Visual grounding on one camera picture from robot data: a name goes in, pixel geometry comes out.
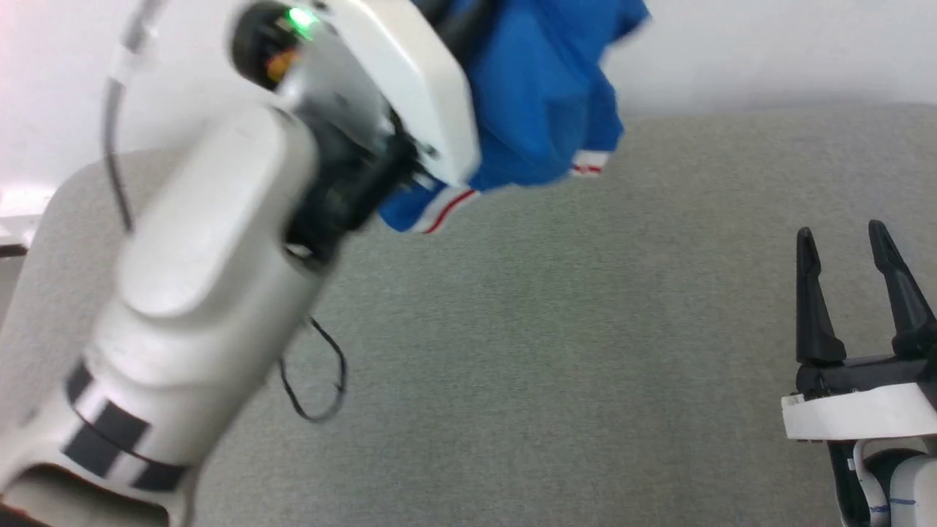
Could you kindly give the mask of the blue white basketball jersey shirt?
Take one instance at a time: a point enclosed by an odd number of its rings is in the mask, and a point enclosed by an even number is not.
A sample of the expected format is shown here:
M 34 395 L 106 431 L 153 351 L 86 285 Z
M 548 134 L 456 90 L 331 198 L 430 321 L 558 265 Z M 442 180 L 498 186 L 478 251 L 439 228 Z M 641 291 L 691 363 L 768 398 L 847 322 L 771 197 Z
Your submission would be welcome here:
M 484 194 L 600 176 L 624 136 L 600 63 L 651 16 L 645 0 L 503 0 L 466 70 L 478 170 L 464 186 L 429 177 L 408 184 L 379 217 L 395 231 L 435 233 Z

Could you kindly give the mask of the grey fabric sofa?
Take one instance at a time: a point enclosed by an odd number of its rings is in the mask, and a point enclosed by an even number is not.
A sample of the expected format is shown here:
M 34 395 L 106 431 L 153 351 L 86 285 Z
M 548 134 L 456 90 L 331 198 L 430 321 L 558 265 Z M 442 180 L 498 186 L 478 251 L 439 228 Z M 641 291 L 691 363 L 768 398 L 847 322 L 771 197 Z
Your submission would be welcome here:
M 316 308 L 344 407 L 305 423 L 270 374 L 196 527 L 840 527 L 826 447 L 783 427 L 794 240 L 884 354 L 873 219 L 937 307 L 937 105 L 635 119 L 598 178 L 373 223 Z

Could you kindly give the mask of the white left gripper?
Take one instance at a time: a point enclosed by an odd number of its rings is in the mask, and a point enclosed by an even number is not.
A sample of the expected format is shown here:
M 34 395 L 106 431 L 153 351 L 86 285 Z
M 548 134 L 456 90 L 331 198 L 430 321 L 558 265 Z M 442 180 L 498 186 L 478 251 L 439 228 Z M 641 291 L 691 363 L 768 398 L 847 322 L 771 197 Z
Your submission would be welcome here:
M 465 187 L 481 147 L 456 56 L 477 33 L 478 0 L 254 0 L 231 24 L 231 62 L 372 152 L 401 129 L 428 176 Z

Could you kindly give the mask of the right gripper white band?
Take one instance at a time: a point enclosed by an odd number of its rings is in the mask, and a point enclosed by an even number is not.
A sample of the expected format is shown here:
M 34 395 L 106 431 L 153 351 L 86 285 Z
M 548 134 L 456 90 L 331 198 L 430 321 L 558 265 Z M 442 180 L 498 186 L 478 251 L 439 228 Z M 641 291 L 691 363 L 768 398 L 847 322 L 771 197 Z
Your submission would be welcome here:
M 796 236 L 796 390 L 782 397 L 783 426 L 797 441 L 858 441 L 937 436 L 937 400 L 918 379 L 937 345 L 937 317 L 880 220 L 869 222 L 871 253 L 886 281 L 896 356 L 847 358 L 819 277 L 809 227 Z

